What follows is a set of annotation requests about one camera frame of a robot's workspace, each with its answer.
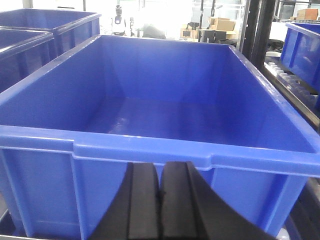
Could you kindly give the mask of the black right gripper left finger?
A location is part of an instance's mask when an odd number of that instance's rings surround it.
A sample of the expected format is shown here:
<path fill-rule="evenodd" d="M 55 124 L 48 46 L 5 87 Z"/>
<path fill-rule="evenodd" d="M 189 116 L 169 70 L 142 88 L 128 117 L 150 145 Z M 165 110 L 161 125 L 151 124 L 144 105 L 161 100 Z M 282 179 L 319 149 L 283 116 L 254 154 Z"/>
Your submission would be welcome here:
<path fill-rule="evenodd" d="M 93 240 L 158 240 L 159 182 L 152 163 L 128 163 L 109 208 L 91 234 Z"/>

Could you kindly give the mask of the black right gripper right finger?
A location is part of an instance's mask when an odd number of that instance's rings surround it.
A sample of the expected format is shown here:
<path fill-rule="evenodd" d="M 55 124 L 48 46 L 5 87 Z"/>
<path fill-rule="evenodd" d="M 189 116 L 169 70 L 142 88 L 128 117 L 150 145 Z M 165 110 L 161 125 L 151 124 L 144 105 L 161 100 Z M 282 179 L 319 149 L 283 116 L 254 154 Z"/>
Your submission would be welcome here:
<path fill-rule="evenodd" d="M 272 240 L 230 207 L 190 162 L 170 161 L 161 176 L 163 240 Z"/>

